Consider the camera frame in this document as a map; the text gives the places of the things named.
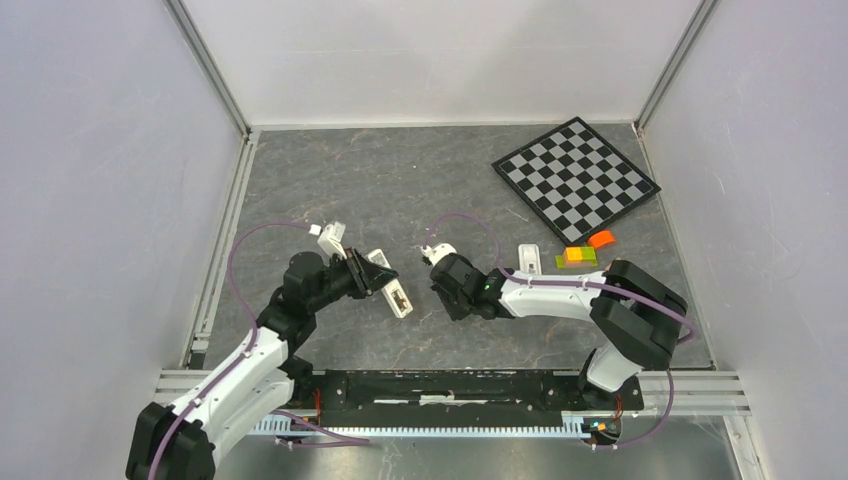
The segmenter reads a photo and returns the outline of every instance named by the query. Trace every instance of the cable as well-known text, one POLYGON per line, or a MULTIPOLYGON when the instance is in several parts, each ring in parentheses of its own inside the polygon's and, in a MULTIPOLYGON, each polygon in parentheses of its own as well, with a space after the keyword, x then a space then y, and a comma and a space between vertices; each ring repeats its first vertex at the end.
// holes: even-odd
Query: cable
POLYGON ((632 440, 627 440, 626 442, 616 443, 615 445, 596 445, 596 446, 592 447, 593 450, 594 449, 617 450, 621 447, 627 447, 627 446, 630 446, 630 445, 635 445, 637 443, 642 443, 645 440, 653 437, 654 434, 656 434, 660 430, 660 428, 662 428, 662 426, 665 425, 665 422, 668 420, 668 416, 671 413, 671 407, 672 407, 672 405, 674 405, 674 379, 671 377, 671 370, 666 370, 665 373, 666 373, 666 375, 668 375, 668 405, 666 405, 665 411, 663 412, 662 417, 660 417, 659 421, 653 426, 653 428, 648 430, 648 433, 641 435, 639 437, 636 437, 632 440))
MULTIPOLYGON (((494 230, 492 230, 492 227, 490 227, 483 220, 480 220, 479 218, 475 217, 474 215, 471 215, 471 214, 468 214, 468 213, 463 213, 463 212, 449 212, 449 213, 446 213, 446 214, 442 215, 441 217, 437 218, 436 221, 433 222, 433 224, 430 225, 429 228, 427 228, 427 235, 424 237, 424 241, 421 242, 421 245, 423 247, 426 248, 426 247, 430 246, 430 239, 435 234, 436 227, 438 227, 439 224, 442 223, 442 221, 444 221, 446 218, 449 218, 449 217, 461 217, 461 218, 465 218, 467 220, 471 220, 472 222, 476 223, 477 225, 482 227, 484 230, 486 230, 486 233, 488 233, 489 236, 492 238, 492 240, 495 242, 495 268, 497 268, 504 277, 508 278, 509 280, 512 280, 513 282, 516 282, 516 283, 521 284, 521 285, 527 285, 529 283, 527 279, 518 278, 518 277, 512 275, 511 273, 507 272, 506 269, 504 269, 503 265, 501 265, 501 242, 500 242, 500 240, 498 240, 497 234, 495 234, 494 230)), ((654 300, 652 300, 648 297, 645 297, 644 295, 640 295, 636 292, 631 292, 630 290, 626 290, 626 289, 621 288, 621 287, 616 287, 615 285, 607 285, 605 283, 597 283, 597 282, 581 282, 581 281, 578 281, 578 280, 537 280, 537 279, 533 279, 533 285, 536 285, 536 286, 554 286, 554 287, 580 287, 580 288, 589 287, 589 288, 595 288, 595 289, 598 289, 598 290, 606 290, 607 292, 614 293, 616 295, 621 295, 623 297, 633 299, 633 300, 635 300, 635 301, 637 301, 637 302, 639 302, 643 305, 651 307, 654 310, 657 310, 660 313, 663 313, 663 314, 671 317, 671 319, 673 319, 674 321, 684 325, 687 329, 689 329, 689 332, 686 335, 677 339, 678 345, 683 345, 684 343, 692 341, 695 338, 695 335, 698 331, 697 327, 695 327, 695 324, 692 323, 689 319, 687 319, 683 315, 680 315, 679 313, 675 312, 674 310, 671 310, 670 308, 666 307, 665 305, 658 303, 658 302, 655 302, 654 300)))
POLYGON ((615 423, 621 418, 622 413, 624 413, 624 405, 621 402, 621 394, 618 394, 615 396, 615 414, 612 417, 612 422, 615 423))
POLYGON ((275 415, 282 415, 284 417, 288 417, 289 419, 303 425, 304 427, 306 427, 310 430, 314 430, 318 433, 323 433, 324 435, 327 435, 328 437, 333 437, 336 440, 339 440, 338 442, 333 442, 333 443, 290 443, 289 445, 292 448, 353 447, 353 446, 368 445, 368 444, 371 443, 371 440, 368 440, 367 438, 348 437, 347 435, 342 435, 340 433, 331 432, 324 427, 309 423, 306 420, 304 420, 303 418, 298 417, 297 415, 295 415, 293 413, 289 413, 285 410, 274 410, 271 413, 273 413, 275 415))
POLYGON ((177 415, 177 418, 171 423, 168 427, 168 430, 165 432, 165 436, 162 437, 162 440, 159 442, 159 446, 156 448, 156 453, 153 455, 153 461, 150 463, 150 470, 147 473, 147 480, 156 480, 156 472, 159 469, 159 464, 162 462, 162 456, 165 454, 165 449, 168 447, 168 443, 170 443, 171 438, 174 436, 174 432, 176 432, 177 427, 182 423, 183 420, 198 406, 203 400, 206 398, 206 395, 215 388, 216 385, 221 383, 221 381, 230 374, 239 364, 248 356, 250 356, 250 352, 253 351, 253 348, 256 344, 256 337, 259 335, 259 328, 256 325, 256 314, 253 313, 253 310, 250 309, 250 306, 244 300, 244 297, 241 295, 241 291, 236 285, 235 276, 233 273, 233 263, 236 257, 236 251, 238 251, 241 243, 249 236, 253 235, 259 230, 268 228, 268 227, 294 227, 299 228, 301 230, 309 230, 309 225, 303 225, 292 222, 269 222, 263 223, 262 225, 257 225, 250 230, 244 232, 239 238, 233 242, 233 247, 230 249, 230 254, 227 257, 227 283, 229 283, 230 288, 233 290, 233 294, 238 300, 239 304, 241 304, 242 308, 245 312, 247 312, 248 317, 250 318, 250 340, 247 342, 247 347, 244 349, 244 352, 237 356, 233 361, 227 365, 224 370, 221 371, 218 375, 215 376, 212 380, 209 381, 209 384, 194 397, 185 409, 177 415))

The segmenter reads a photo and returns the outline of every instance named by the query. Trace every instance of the metal bar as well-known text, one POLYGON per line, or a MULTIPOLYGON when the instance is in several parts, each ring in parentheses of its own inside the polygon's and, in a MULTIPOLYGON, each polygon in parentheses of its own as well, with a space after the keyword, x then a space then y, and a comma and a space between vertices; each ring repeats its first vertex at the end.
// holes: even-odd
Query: metal bar
MULTIPOLYGON (((163 370, 153 401, 166 404, 194 388, 208 375, 204 370, 163 370)), ((573 375, 575 372, 556 372, 573 375)), ((750 416, 748 399, 736 372, 675 370, 673 416, 750 416)), ((645 409, 635 415, 661 415, 668 404, 668 378, 665 372, 638 375, 645 409)), ((566 412, 583 416, 607 416, 612 412, 566 412)))
POLYGON ((188 13, 185 4, 182 0, 164 0, 164 2, 171 12, 171 16, 174 17, 174 21, 177 22, 177 26, 180 28, 189 48, 191 48, 191 52, 200 64, 200 68, 203 69, 203 73, 206 74, 206 78, 212 84, 212 88, 224 104, 224 108, 227 110, 227 115, 229 115, 230 121, 233 122, 233 126, 243 136, 249 135, 251 131, 250 124, 241 113, 241 109, 236 103, 229 87, 227 87, 227 82, 224 81, 221 71, 215 64, 212 54, 209 53, 209 48, 207 48, 206 43, 200 36, 200 32, 198 32, 197 26, 191 19, 191 15, 188 13))
POLYGON ((665 68, 663 68, 660 78, 657 80, 656 85, 654 85, 653 90, 651 90, 651 94, 648 95, 648 100, 642 107, 642 111, 639 113, 639 116, 636 117, 634 124, 637 131, 641 131, 646 125, 648 125, 648 122, 657 110, 657 106, 665 96, 665 93, 668 91, 668 88, 674 81, 674 78, 677 76, 680 66, 683 64, 683 61, 692 49, 692 45, 698 38, 698 34, 701 33, 704 24, 706 24, 707 20, 710 18, 710 15, 715 10, 715 6, 718 2, 719 0, 701 0, 701 3, 695 10, 695 14, 692 15, 692 18, 689 20, 686 30, 683 31, 683 36, 680 37, 680 40, 677 42, 677 46, 674 47, 674 52, 672 52, 665 68))
POLYGON ((724 417, 730 447, 739 467, 742 480, 766 480, 770 478, 763 458, 757 448, 756 426, 753 418, 724 417))
POLYGON ((259 132, 255 132, 251 133, 247 137, 247 141, 242 145, 238 164, 233 174, 233 181, 230 184, 229 193, 227 194, 227 203, 224 206, 221 224, 218 227, 218 235, 215 240, 215 248, 209 262, 209 268, 206 272, 206 280, 195 309, 193 334, 186 346, 183 366, 189 365, 192 355, 205 354, 206 348, 208 348, 207 339, 212 333, 215 314, 218 310, 218 302, 221 298, 221 290, 224 286, 227 256, 235 238, 236 228, 238 227, 241 207, 244 203, 244 196, 247 193, 247 182, 250 179, 250 170, 253 167, 253 158, 256 154, 256 144, 258 141, 259 132))

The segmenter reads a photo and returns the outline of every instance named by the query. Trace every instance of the red wire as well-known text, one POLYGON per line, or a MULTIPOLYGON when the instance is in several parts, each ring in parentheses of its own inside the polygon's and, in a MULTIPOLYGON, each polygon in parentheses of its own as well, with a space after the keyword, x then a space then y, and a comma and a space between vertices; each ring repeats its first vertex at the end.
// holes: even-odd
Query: red wire
POLYGON ((315 421, 321 425, 321 389, 315 389, 315 421))

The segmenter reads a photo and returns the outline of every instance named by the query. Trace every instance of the gray floor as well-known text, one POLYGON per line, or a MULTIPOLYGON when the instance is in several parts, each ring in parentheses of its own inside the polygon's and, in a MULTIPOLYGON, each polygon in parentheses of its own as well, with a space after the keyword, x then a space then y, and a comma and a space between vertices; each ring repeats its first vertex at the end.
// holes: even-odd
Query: gray floor
MULTIPOLYGON (((653 418, 626 419, 638 435, 653 418)), ((688 479, 738 480, 721 418, 672 417, 641 445, 591 453, 577 440, 376 439, 367 447, 289 452, 267 437, 247 437, 221 463, 216 479, 688 479)))
MULTIPOLYGON (((592 324, 561 318, 467 319, 451 322, 429 290, 429 268, 417 250, 424 229, 449 211, 476 214, 493 226, 508 266, 517 246, 536 243, 543 270, 557 272, 563 245, 495 174, 490 163, 552 126, 394 128, 263 132, 259 139, 239 232, 269 221, 347 224, 344 243, 362 253, 382 248, 401 274, 415 311, 393 315, 382 295, 345 299, 318 314, 318 328, 298 351, 317 369, 563 368, 577 369, 603 343, 592 324)), ((640 168, 647 168, 628 125, 595 128, 640 168)), ((616 222, 619 244, 602 250, 634 261, 687 300, 692 299, 669 226, 657 198, 616 222)), ((281 284, 289 257, 318 250, 300 231, 268 229, 245 242, 235 276, 257 311, 281 284)), ((437 239, 453 244, 481 270, 493 248, 475 225, 451 220, 437 239)), ((223 360, 248 327, 230 290, 222 292, 206 368, 223 360)), ((707 367, 702 337, 675 352, 675 367, 707 367)))

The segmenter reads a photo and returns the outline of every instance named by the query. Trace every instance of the gray mat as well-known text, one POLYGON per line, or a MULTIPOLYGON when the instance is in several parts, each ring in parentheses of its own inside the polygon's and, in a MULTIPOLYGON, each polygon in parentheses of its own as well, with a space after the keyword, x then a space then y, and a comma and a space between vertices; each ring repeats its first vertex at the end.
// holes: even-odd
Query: gray mat
MULTIPOLYGON (((490 167, 494 160, 551 128, 263 132, 238 230, 275 220, 344 222, 344 243, 363 253, 382 248, 400 272, 415 308, 398 320, 382 295, 336 302, 319 312, 318 328, 298 355, 317 369, 580 368, 591 349, 604 342, 597 327, 542 317, 451 322, 429 290, 429 268, 417 250, 424 228, 433 219, 448 211, 469 211, 498 232, 508 266, 517 268, 518 244, 536 243, 543 272, 557 272, 554 256, 562 253, 562 241, 490 167)), ((650 171, 628 125, 594 128, 636 166, 650 171)), ((600 251, 601 262, 616 256, 631 260, 692 299, 658 198, 639 206, 610 230, 619 244, 600 251)), ((235 276, 251 306, 257 311, 265 306, 293 254, 320 251, 314 239, 297 230, 272 228, 245 242, 235 276)), ((473 224, 449 220, 436 239, 453 244, 481 270, 492 265, 492 243, 473 224)), ((205 367, 213 368, 223 360, 247 329, 241 308, 225 289, 205 367)), ((673 366, 709 365, 702 337, 675 352, 673 366)))

